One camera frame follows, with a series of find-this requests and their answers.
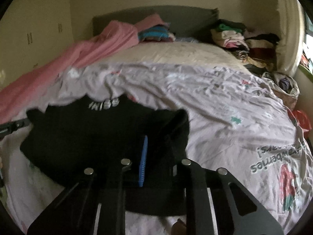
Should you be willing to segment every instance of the bed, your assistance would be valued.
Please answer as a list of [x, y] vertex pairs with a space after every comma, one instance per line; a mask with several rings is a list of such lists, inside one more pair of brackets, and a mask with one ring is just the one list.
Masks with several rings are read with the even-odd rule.
[[[123, 93], [154, 109], [185, 109], [188, 158], [207, 169], [227, 168], [285, 234], [298, 222], [313, 194], [313, 157], [302, 129], [262, 79], [217, 46], [142, 43], [86, 68], [69, 68], [15, 119], [25, 118], [30, 108], [45, 111], [85, 94], [102, 101]], [[19, 150], [30, 130], [20, 129], [0, 143], [7, 208], [23, 232], [63, 189]], [[126, 234], [168, 234], [176, 220], [128, 212]]]

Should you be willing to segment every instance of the bedsheet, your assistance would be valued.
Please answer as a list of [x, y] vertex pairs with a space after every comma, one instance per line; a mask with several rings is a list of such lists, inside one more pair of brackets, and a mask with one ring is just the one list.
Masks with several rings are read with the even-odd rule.
[[[285, 234], [312, 198], [313, 157], [302, 130], [269, 85], [254, 75], [229, 68], [100, 62], [65, 72], [15, 119], [24, 118], [27, 109], [45, 111], [48, 104], [66, 105], [86, 93], [98, 101], [127, 93], [154, 109], [185, 109], [187, 156], [207, 169], [227, 168]], [[30, 130], [20, 129], [0, 143], [7, 205], [24, 232], [63, 189], [19, 150]], [[128, 212], [126, 234], [167, 234], [176, 220]]]

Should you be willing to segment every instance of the black fabric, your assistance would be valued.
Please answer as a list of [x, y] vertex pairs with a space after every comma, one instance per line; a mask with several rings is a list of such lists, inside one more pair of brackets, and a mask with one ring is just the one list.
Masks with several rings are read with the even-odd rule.
[[263, 73], [264, 72], [267, 72], [266, 68], [259, 68], [259, 67], [256, 67], [255, 65], [253, 64], [245, 64], [244, 67], [249, 71], [251, 72], [253, 75], [257, 76], [257, 77], [262, 77]]
[[268, 33], [268, 34], [259, 34], [258, 36], [246, 38], [246, 40], [266, 40], [273, 45], [277, 45], [277, 43], [281, 40], [276, 34]]
[[[95, 102], [84, 96], [67, 106], [48, 106], [45, 113], [27, 111], [33, 129], [21, 151], [55, 182], [70, 186], [87, 167], [105, 180], [107, 169], [123, 158], [132, 160], [132, 170], [136, 170], [147, 135], [144, 187], [128, 189], [126, 209], [153, 215], [183, 214], [183, 193], [173, 176], [173, 166], [186, 158], [186, 111], [153, 110], [126, 95], [109, 103], [110, 108], [105, 105], [108, 100]], [[179, 202], [179, 206], [171, 207], [168, 200]], [[147, 208], [151, 202], [158, 206]]]

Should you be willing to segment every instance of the plastic bag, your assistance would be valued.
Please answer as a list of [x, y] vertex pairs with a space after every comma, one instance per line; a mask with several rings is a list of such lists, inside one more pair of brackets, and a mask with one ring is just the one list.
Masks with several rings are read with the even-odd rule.
[[278, 86], [278, 82], [281, 78], [286, 77], [284, 74], [280, 74], [278, 72], [273, 72], [272, 74], [265, 72], [262, 75], [262, 79], [269, 84], [271, 89], [273, 90], [274, 94], [283, 100], [283, 103], [286, 107], [291, 110], [294, 110], [295, 105], [297, 104], [297, 100], [300, 94], [300, 90], [298, 87], [297, 82], [292, 78], [288, 77], [290, 84], [291, 84], [291, 91], [290, 93], [286, 93]]
[[298, 124], [301, 126], [304, 138], [307, 139], [309, 137], [310, 131], [312, 130], [308, 115], [303, 110], [294, 110], [292, 114], [295, 116]]

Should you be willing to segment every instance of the headboard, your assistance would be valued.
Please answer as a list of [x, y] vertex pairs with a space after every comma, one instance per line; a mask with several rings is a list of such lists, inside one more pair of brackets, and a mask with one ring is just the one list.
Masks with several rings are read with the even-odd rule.
[[137, 7], [94, 17], [93, 35], [100, 34], [111, 20], [135, 24], [153, 13], [171, 23], [170, 31], [177, 37], [194, 37], [201, 41], [206, 41], [204, 36], [211, 36], [210, 29], [219, 19], [218, 9], [175, 5]]

